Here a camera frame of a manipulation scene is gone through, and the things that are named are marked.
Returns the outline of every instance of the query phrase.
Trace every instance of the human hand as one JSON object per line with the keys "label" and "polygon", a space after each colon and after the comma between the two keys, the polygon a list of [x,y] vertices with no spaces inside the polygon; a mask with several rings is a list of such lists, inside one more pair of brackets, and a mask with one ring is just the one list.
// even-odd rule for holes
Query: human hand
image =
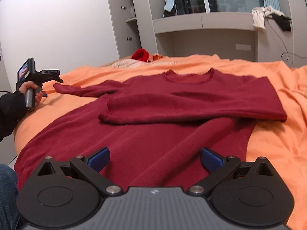
{"label": "human hand", "polygon": [[[36,89],[38,86],[33,81],[24,82],[18,89],[23,95],[26,95],[28,88]],[[40,104],[40,101],[45,94],[45,91],[39,92],[35,96],[36,106]]]}

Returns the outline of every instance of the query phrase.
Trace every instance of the black cloth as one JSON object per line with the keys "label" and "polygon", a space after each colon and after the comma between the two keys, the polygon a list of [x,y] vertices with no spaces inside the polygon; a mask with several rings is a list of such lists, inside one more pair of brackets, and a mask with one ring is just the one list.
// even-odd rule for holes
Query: black cloth
{"label": "black cloth", "polygon": [[27,114],[25,97],[20,91],[0,98],[0,141],[12,134],[18,120]]}
{"label": "black cloth", "polygon": [[164,10],[164,17],[170,17],[176,15],[176,8],[175,6],[172,8],[171,12],[168,12],[167,10]]}
{"label": "black cloth", "polygon": [[289,17],[279,16],[276,14],[271,14],[271,16],[283,31],[291,32],[291,26],[290,26],[291,19]]}

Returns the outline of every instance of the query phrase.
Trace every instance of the power outlet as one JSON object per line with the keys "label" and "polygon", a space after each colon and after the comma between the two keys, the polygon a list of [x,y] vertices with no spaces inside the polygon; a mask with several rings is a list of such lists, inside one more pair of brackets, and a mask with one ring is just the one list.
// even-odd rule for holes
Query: power outlet
{"label": "power outlet", "polygon": [[246,45],[246,44],[236,44],[235,45],[235,49],[236,50],[242,50],[242,51],[250,51],[252,50],[252,46],[251,45]]}

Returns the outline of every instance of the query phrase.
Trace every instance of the camera screen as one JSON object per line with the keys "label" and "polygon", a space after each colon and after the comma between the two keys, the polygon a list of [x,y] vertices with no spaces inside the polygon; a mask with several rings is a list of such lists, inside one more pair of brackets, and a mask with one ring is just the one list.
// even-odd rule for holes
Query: camera screen
{"label": "camera screen", "polygon": [[29,74],[28,61],[18,71],[18,81],[23,81]]}

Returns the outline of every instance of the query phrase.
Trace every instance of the red sweater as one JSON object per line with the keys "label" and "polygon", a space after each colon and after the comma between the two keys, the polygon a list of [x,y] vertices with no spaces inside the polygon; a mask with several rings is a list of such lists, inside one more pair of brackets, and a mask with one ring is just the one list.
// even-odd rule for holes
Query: red sweater
{"label": "red sweater", "polygon": [[103,146],[111,152],[101,174],[128,186],[182,186],[207,175],[200,151],[246,158],[257,119],[287,119],[266,77],[173,71],[107,80],[80,88],[55,84],[62,94],[99,97],[58,118],[21,151],[15,169],[20,189],[45,156],[67,161]]}

